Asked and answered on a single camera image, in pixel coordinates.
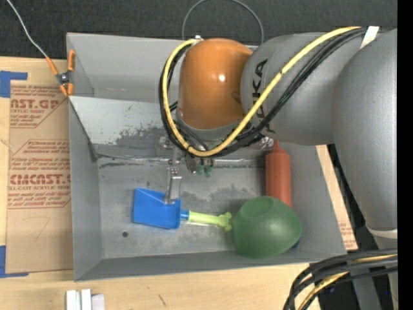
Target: cardboard sheet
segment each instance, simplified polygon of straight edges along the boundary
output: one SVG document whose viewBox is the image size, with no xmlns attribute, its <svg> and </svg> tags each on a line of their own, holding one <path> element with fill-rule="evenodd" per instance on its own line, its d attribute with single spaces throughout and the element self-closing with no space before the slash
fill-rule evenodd
<svg viewBox="0 0 413 310">
<path fill-rule="evenodd" d="M 2 57 L 0 70 L 28 75 L 10 87 L 6 272 L 71 269 L 68 100 L 44 59 Z"/>
</svg>

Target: yellow-green handle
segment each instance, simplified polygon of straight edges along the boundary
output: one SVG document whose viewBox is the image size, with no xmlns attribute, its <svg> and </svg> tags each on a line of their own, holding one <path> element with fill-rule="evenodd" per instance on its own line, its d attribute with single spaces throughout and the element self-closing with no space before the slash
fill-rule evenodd
<svg viewBox="0 0 413 310">
<path fill-rule="evenodd" d="M 188 221 L 196 223 L 205 223 L 210 225 L 217 225 L 224 228 L 225 231 L 231 231 L 230 219 L 232 218 L 231 212 L 214 216 L 212 214 L 201 214 L 200 212 L 194 212 L 189 210 Z"/>
</svg>

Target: white wire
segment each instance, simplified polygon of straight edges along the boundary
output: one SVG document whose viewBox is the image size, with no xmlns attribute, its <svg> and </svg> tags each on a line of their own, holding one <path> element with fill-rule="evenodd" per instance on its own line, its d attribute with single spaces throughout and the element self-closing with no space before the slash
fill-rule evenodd
<svg viewBox="0 0 413 310">
<path fill-rule="evenodd" d="M 27 38 L 32 42 L 32 44 L 40 51 L 40 53 L 42 53 L 44 55 L 44 57 L 48 58 L 47 54 L 45 53 L 45 51 L 43 49 L 41 49 L 41 47 L 33 40 L 33 38 L 31 37 L 31 35 L 28 33 L 28 30 L 26 28 L 25 23 L 23 22 L 23 20 L 21 19 L 21 16 L 19 14 L 19 12 L 17 11 L 17 9 L 15 8 L 15 6 L 13 5 L 13 3 L 10 0 L 6 0 L 8 2 L 8 4 L 10 5 L 10 7 L 12 7 L 12 10 L 15 12 L 17 18 L 19 19 L 21 25 L 23 26 L 23 29 L 26 32 Z"/>
<path fill-rule="evenodd" d="M 192 12 L 196 7 L 198 7 L 201 3 L 204 3 L 204 2 L 206 2 L 206 1 L 209 1 L 209 0 L 199 0 L 199 1 L 198 1 L 196 4 L 194 4 L 194 5 L 190 8 L 190 10 L 186 13 L 186 16 L 185 16 L 185 18 L 184 18 L 184 20 L 183 20 L 183 24 L 182 24 L 182 40 L 185 40 L 185 25 L 186 25 L 186 21 L 188 20 L 189 14 L 191 14 L 191 12 Z M 233 3 L 236 3 L 237 5 L 239 5 L 239 6 L 243 7 L 243 8 L 245 8 L 245 9 L 247 9 L 247 10 L 254 16 L 254 18 L 256 19 L 256 21 L 257 21 L 257 23 L 258 23 L 258 25 L 259 25 L 259 30 L 261 31 L 261 44 L 264 43 L 264 28 L 263 28 L 263 25 L 262 25 L 261 21 L 259 20 L 257 14 L 254 13 L 254 11 L 253 11 L 250 7 L 248 7 L 246 4 L 242 3 L 241 1 L 238 1 L 238 0 L 227 0 L 227 1 L 232 1 Z"/>
</svg>

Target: red cylinder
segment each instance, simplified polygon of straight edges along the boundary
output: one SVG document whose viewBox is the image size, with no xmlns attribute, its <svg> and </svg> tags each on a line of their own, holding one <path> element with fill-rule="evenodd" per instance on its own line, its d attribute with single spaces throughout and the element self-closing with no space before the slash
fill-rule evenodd
<svg viewBox="0 0 413 310">
<path fill-rule="evenodd" d="M 275 141 L 274 148 L 265 156 L 265 194 L 291 205 L 290 155 Z"/>
</svg>

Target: green plastic ball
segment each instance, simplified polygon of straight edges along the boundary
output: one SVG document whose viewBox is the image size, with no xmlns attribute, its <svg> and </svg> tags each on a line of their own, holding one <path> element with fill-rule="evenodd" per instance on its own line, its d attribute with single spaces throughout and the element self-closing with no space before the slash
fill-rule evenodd
<svg viewBox="0 0 413 310">
<path fill-rule="evenodd" d="M 303 232 L 297 214 L 270 196 L 259 196 L 244 203 L 233 226 L 237 251 L 249 258 L 282 254 L 297 243 Z"/>
</svg>

